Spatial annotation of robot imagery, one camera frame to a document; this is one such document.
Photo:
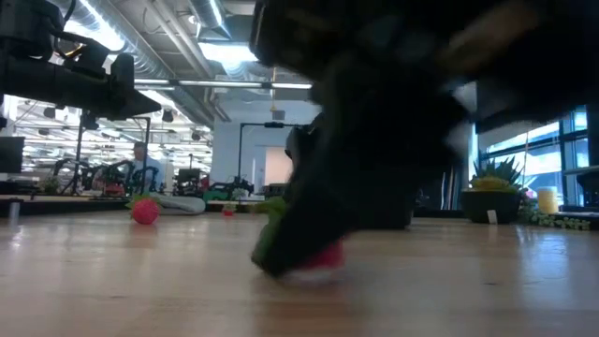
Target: metal pole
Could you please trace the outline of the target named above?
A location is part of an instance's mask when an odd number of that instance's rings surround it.
[[[75,174],[73,175],[73,189],[71,190],[71,196],[77,194],[77,182],[79,181],[79,162],[81,160],[81,142],[83,141],[83,114],[89,113],[88,110],[81,111],[81,117],[79,118],[79,133],[77,134],[77,150],[75,151]]]
[[[247,123],[240,124],[240,149],[237,156],[237,178],[241,179],[241,146],[243,145],[243,127],[248,125]]]
[[[311,83],[287,83],[271,81],[215,81],[215,80],[153,80],[135,79],[136,85],[151,85],[154,87],[169,86],[199,86],[208,88],[237,88],[237,89],[289,89],[310,90]]]
[[[152,120],[150,119],[150,117],[138,117],[138,118],[133,118],[135,120],[143,120],[146,121],[146,139],[143,142],[143,152],[144,152],[144,156],[143,156],[143,168],[142,168],[142,172],[141,172],[141,189],[139,190],[139,193],[142,195],[145,189],[145,185],[146,185],[146,168],[148,165],[148,143],[150,142],[150,125]]]

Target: potted plant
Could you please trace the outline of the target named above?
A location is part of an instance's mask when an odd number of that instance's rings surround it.
[[[518,218],[522,194],[516,181],[521,171],[514,161],[512,157],[496,165],[491,160],[485,168],[475,164],[472,187],[461,192],[461,208],[468,219],[488,224],[489,218],[495,217],[498,224],[508,224]]]

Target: green toy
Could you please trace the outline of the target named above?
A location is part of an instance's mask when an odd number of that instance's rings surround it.
[[[279,223],[281,222],[286,209],[287,204],[283,200],[283,197],[270,198],[267,201],[255,205],[254,212],[266,213],[269,216],[269,222],[262,228],[256,247],[252,253],[252,261],[256,265],[260,266],[261,261],[264,260],[264,255],[271,245],[274,233],[278,230]]]

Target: computer monitor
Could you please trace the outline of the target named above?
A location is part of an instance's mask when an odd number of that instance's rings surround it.
[[[21,173],[25,137],[0,137],[0,173]]]
[[[177,175],[177,182],[185,183],[191,182],[193,179],[199,182],[199,174],[201,169],[198,168],[179,168],[179,174]]]

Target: plant pot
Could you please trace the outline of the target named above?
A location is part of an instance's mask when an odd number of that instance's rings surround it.
[[[478,224],[488,224],[487,211],[495,211],[498,224],[509,224],[518,218],[520,193],[499,191],[462,191],[461,209],[468,219]]]

